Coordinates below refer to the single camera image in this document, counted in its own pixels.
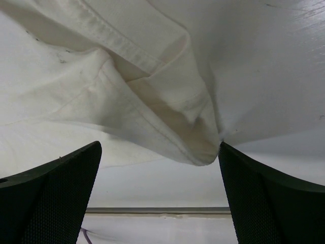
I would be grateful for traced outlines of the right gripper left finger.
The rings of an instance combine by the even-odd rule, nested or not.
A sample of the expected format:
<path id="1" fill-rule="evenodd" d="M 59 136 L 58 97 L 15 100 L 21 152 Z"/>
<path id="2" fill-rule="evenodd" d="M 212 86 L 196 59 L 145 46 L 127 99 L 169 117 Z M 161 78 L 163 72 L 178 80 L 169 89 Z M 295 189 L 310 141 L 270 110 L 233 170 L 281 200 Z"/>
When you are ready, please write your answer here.
<path id="1" fill-rule="evenodd" d="M 1 178 L 1 243 L 76 243 L 101 156 L 95 141 Z"/>

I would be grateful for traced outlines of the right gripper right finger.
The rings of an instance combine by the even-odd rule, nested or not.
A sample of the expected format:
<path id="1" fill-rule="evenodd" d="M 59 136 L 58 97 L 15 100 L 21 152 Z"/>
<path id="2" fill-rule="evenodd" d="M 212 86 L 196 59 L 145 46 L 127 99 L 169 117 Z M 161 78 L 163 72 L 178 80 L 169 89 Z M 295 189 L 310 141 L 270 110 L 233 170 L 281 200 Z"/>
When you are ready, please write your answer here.
<path id="1" fill-rule="evenodd" d="M 324 186 L 224 142 L 218 159 L 238 243 L 324 243 Z"/>

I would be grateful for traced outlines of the white t shirt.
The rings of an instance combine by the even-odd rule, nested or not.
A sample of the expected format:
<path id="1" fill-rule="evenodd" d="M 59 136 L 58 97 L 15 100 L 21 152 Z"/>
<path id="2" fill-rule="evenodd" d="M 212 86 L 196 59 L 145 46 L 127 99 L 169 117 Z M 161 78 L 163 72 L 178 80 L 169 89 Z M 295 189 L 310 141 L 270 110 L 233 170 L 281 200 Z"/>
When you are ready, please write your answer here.
<path id="1" fill-rule="evenodd" d="M 104 167 L 214 162 L 188 31 L 147 1 L 1 1 L 1 172 L 93 141 Z"/>

